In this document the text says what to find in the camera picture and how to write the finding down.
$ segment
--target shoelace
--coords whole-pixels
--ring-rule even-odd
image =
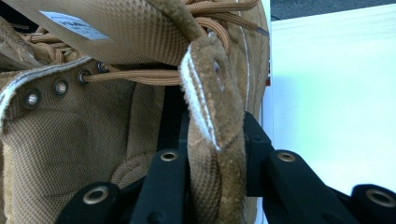
[[[0,37],[19,53],[21,61],[29,62],[36,67],[65,63],[68,61],[65,58],[76,51],[43,27],[38,27],[33,34],[18,34],[12,26],[18,25],[13,25],[0,17]]]
[[[40,61],[41,63],[65,63],[67,61],[65,57],[73,51],[71,47],[41,26],[33,34],[23,34],[20,36],[25,42],[32,44],[31,46],[34,48],[34,51],[42,49],[46,51],[45,53],[49,55],[49,62]]]
[[[249,31],[255,31],[268,36],[268,32],[257,24],[247,21],[231,11],[247,11],[257,6],[259,0],[252,0],[246,3],[223,3],[218,0],[184,0],[187,8],[197,23],[202,27],[202,32],[208,35],[205,28],[214,32],[222,42],[227,55],[231,53],[231,40],[225,27],[227,22],[239,25]],[[105,75],[91,75],[82,77],[84,82],[105,81],[111,79],[124,78],[135,82],[140,82],[152,86],[176,86],[180,85],[179,72],[177,70],[163,69],[136,69],[121,71],[110,64],[104,67],[109,71]]]

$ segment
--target brass grommet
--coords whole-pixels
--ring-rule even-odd
[[[101,193],[99,197],[92,197],[92,195],[96,192]],[[96,204],[103,201],[108,196],[108,187],[106,186],[99,186],[94,189],[88,191],[82,201],[86,204]]]
[[[296,160],[296,158],[293,155],[291,155],[290,153],[288,153],[288,152],[280,152],[280,153],[277,154],[277,157],[280,160],[287,161],[287,162],[291,162],[291,161],[295,161]]]
[[[68,90],[68,84],[67,84],[66,80],[58,79],[55,81],[55,84],[53,85],[53,89],[57,96],[64,97]]]
[[[373,202],[384,207],[396,207],[396,200],[379,189],[367,189],[366,196]]]
[[[105,66],[104,63],[97,63],[96,64],[99,73],[108,73],[108,68]]]
[[[38,107],[41,100],[41,92],[38,89],[31,89],[26,92],[23,106],[26,109],[32,110]]]
[[[84,77],[90,76],[90,75],[91,75],[91,72],[88,71],[87,69],[83,69],[83,70],[79,71],[78,76],[77,76],[78,83],[83,86],[87,85],[89,82],[85,81]]]
[[[176,152],[165,152],[161,155],[161,160],[163,161],[175,161],[177,159]]]

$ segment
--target tan suede boot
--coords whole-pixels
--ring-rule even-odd
[[[84,186],[146,175],[170,85],[191,112],[197,222],[247,221],[243,112],[258,118],[268,76],[261,2],[4,2],[89,55],[39,67],[19,54],[31,70],[0,76],[7,223],[52,223]]]

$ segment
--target white wall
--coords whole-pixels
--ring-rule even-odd
[[[344,193],[366,183],[396,191],[396,5],[272,28],[264,127],[274,147],[299,153]]]

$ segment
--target tan mesh panel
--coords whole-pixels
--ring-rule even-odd
[[[12,159],[11,149],[9,146],[3,144],[3,193],[4,193],[4,214],[8,223],[14,223],[12,216]]]
[[[121,188],[147,174],[157,149],[165,87],[136,83],[131,103],[127,159],[117,167],[111,182]]]
[[[32,21],[42,25],[65,43],[104,63],[148,63],[178,65],[189,40],[160,10],[144,0],[6,0]],[[175,6],[181,1],[173,0]],[[175,16],[194,23],[184,7]],[[39,12],[50,11],[78,17],[111,39],[90,40],[77,35]]]
[[[84,67],[97,72],[95,63]],[[16,223],[54,222],[77,190],[108,181],[125,159],[133,83],[81,86],[79,69],[29,83],[11,101],[2,140],[12,152]],[[58,78],[69,84],[64,98],[53,92]],[[21,105],[32,88],[42,99],[37,109],[27,110]]]
[[[3,144],[0,143],[1,152],[3,152]],[[0,175],[4,176],[4,156],[3,153],[0,153],[0,168],[1,172]],[[5,207],[4,207],[4,179],[0,178],[0,223],[6,223],[6,216],[5,216]]]

